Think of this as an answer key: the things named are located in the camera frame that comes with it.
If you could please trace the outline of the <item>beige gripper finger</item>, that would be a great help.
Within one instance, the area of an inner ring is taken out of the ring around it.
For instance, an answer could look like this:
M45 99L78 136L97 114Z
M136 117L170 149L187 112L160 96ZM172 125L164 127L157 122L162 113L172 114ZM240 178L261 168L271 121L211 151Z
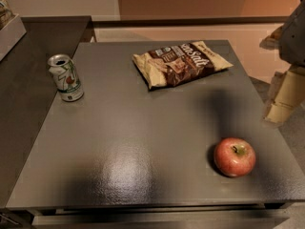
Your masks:
M292 65L285 73L274 74L263 118L274 124L281 124L304 100L305 68Z

